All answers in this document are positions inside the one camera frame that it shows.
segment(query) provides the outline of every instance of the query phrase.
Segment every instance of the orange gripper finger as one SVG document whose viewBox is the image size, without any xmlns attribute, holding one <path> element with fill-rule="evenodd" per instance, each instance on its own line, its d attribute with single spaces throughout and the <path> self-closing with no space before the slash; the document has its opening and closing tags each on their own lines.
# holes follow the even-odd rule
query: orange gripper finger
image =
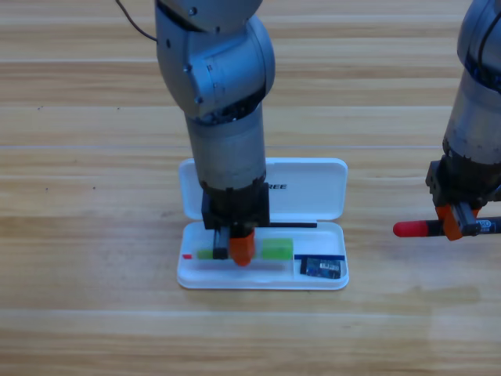
<svg viewBox="0 0 501 376">
<path fill-rule="evenodd" d="M 461 233 L 460 226 L 454 218 L 451 205 L 447 204 L 446 206 L 435 208 L 435 210 L 437 212 L 438 219 L 444 222 L 444 234 L 447 236 L 447 239 L 450 241 L 461 239 L 463 234 Z M 477 218 L 479 211 L 480 209 L 472 211 L 475 218 Z"/>
<path fill-rule="evenodd" d="M 238 266 L 249 265 L 255 252 L 254 231 L 247 237 L 230 238 L 229 257 L 231 257 Z"/>
</svg>

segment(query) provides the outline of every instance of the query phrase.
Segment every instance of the green block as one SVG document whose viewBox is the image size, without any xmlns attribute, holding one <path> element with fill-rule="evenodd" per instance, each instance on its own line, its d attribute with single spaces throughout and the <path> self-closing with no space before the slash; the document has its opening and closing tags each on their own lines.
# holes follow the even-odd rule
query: green block
<svg viewBox="0 0 501 376">
<path fill-rule="evenodd" d="M 291 260 L 294 256 L 292 239 L 264 239 L 263 260 Z"/>
<path fill-rule="evenodd" d="M 212 250 L 211 249 L 199 249 L 196 251 L 196 257 L 199 260 L 212 260 Z"/>
</svg>

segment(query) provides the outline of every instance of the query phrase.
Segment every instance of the white plastic case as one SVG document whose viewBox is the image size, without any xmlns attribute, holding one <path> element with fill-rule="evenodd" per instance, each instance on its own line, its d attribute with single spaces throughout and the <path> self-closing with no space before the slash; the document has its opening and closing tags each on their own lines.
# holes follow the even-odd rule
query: white plastic case
<svg viewBox="0 0 501 376">
<path fill-rule="evenodd" d="M 266 182 L 270 185 L 271 222 L 331 221 L 343 213 L 348 166 L 334 158 L 267 158 Z M 202 189 L 193 159 L 179 167 L 185 214 L 201 221 Z M 199 260 L 196 252 L 211 248 L 214 231 L 202 222 L 189 224 L 182 236 L 178 282 L 196 289 L 338 290 L 349 281 L 343 230 L 333 222 L 318 222 L 316 228 L 258 228 L 257 257 L 249 266 L 233 260 Z M 300 274 L 300 260 L 266 261 L 259 258 L 265 238 L 291 238 L 295 255 L 341 255 L 341 278 L 329 279 Z M 183 255 L 192 255 L 184 259 Z"/>
</svg>

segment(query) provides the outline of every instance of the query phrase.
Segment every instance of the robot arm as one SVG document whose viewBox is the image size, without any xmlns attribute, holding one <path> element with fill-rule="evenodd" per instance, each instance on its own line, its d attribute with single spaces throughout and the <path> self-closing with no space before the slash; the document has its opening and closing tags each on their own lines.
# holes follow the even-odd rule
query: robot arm
<svg viewBox="0 0 501 376">
<path fill-rule="evenodd" d="M 478 235 L 478 211 L 499 201 L 501 185 L 501 1 L 474 0 L 461 27 L 463 77 L 440 161 L 426 184 L 450 240 Z"/>
<path fill-rule="evenodd" d="M 261 101 L 275 57 L 254 15 L 261 2 L 156 0 L 160 71 L 186 116 L 214 256 L 242 266 L 254 227 L 269 225 Z"/>
</svg>

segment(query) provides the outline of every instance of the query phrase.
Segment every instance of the wooden table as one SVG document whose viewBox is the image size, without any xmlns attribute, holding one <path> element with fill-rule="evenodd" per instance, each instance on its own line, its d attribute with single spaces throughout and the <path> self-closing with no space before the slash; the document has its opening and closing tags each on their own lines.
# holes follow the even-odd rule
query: wooden table
<svg viewBox="0 0 501 376">
<path fill-rule="evenodd" d="M 351 282 L 201 292 L 175 277 L 191 151 L 154 43 L 112 0 L 0 1 L 0 374 L 501 374 L 501 240 L 391 232 L 434 218 L 469 3 L 265 1 L 267 154 L 347 162 Z"/>
</svg>

